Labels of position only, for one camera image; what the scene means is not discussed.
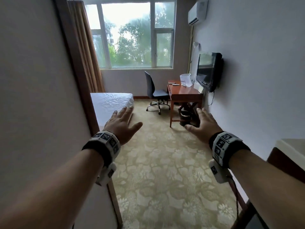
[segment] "white bed sheet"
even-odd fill
[[[100,131],[115,110],[134,106],[133,95],[130,93],[91,93],[91,99]]]

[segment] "carpet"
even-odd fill
[[[144,125],[116,158],[112,179],[123,228],[230,228],[236,199],[228,183],[215,181],[210,149],[179,122],[170,128],[168,107],[161,115],[155,106],[147,112],[149,103],[135,100],[131,125]]]

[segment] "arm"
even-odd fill
[[[223,131],[206,110],[197,109],[200,127],[185,128],[202,142]],[[304,228],[305,184],[249,150],[236,152],[229,166],[250,201],[270,228]]]
[[[114,112],[104,130],[127,143],[143,125],[128,128],[132,109]],[[95,150],[82,150],[22,194],[0,217],[0,228],[70,228],[104,165]]]

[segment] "black television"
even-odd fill
[[[219,84],[223,63],[221,53],[200,53],[196,81],[208,92],[213,92]]]

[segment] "chair backrest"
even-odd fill
[[[155,92],[155,85],[153,84],[153,80],[150,74],[148,74],[146,71],[145,71],[145,76],[147,83],[147,95],[149,96],[149,98],[153,99],[153,93]]]

